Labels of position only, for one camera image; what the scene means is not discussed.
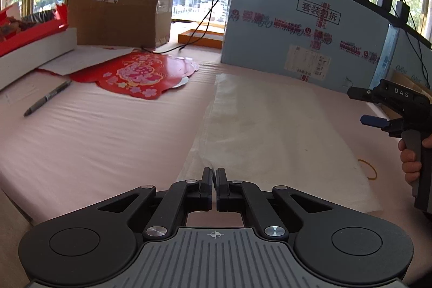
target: human hand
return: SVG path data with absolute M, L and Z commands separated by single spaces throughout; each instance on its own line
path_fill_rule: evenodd
M 432 135 L 423 139 L 422 145 L 425 148 L 432 148 Z M 399 141 L 397 146 L 401 151 L 400 161 L 402 161 L 402 171 L 405 173 L 405 181 L 410 184 L 420 177 L 422 163 L 420 161 L 416 161 L 416 153 L 407 149 L 405 142 L 402 139 Z

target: table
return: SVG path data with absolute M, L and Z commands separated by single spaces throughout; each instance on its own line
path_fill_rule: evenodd
M 162 47 L 166 50 L 173 43 Z M 406 282 L 432 268 L 429 221 L 413 207 L 411 188 L 401 171 L 397 140 L 377 128 L 362 126 L 363 114 L 382 114 L 364 102 L 309 83 L 220 63 L 220 52 L 189 46 L 181 56 L 200 63 L 200 70 L 176 91 L 157 101 L 107 92 L 95 84 L 73 83 L 31 119 L 22 112 L 31 94 L 2 113 L 0 121 L 0 187 L 35 222 L 45 221 L 102 201 L 141 184 L 168 189 L 176 181 L 211 97 L 215 75 L 226 72 L 269 77 L 313 88 L 334 128 L 359 159 L 377 169 L 370 185 L 382 209 L 373 215 L 403 228 L 414 243 Z M 19 84 L 49 92 L 60 78 L 34 72 Z M 188 225 L 236 226 L 237 214 L 192 214 Z

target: orange tray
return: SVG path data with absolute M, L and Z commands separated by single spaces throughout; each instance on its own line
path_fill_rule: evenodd
M 189 39 L 191 38 L 191 34 L 193 32 L 194 30 L 192 29 L 179 34 L 178 42 L 186 44 L 187 41 L 189 41 Z M 222 48 L 223 33 L 207 31 L 204 37 L 199 39 L 204 32 L 205 31 L 202 30 L 196 31 L 194 36 L 190 39 L 189 42 L 196 41 L 195 43 L 191 43 L 193 46 L 203 46 L 203 47 L 211 47 L 211 48 L 218 48 L 218 49 Z

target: white cardboard sheet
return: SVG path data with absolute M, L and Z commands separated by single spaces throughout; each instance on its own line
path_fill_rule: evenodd
M 307 87 L 218 75 L 178 179 L 224 167 L 261 190 L 289 187 L 362 212 L 380 209 L 366 176 Z
M 129 54 L 132 50 L 133 48 L 105 49 L 91 46 L 77 46 L 75 50 L 63 54 L 39 68 L 55 74 L 67 75 L 86 67 Z

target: rubber band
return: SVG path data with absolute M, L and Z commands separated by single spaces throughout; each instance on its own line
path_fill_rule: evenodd
M 375 172 L 375 177 L 368 177 L 368 179 L 371 181 L 375 181 L 378 177 L 378 173 L 377 173 L 376 169 L 370 163 L 368 163 L 366 160 L 362 160 L 362 159 L 357 159 L 357 160 L 361 161 L 362 163 L 365 163 L 366 165 L 369 165 L 371 167 L 371 169 Z

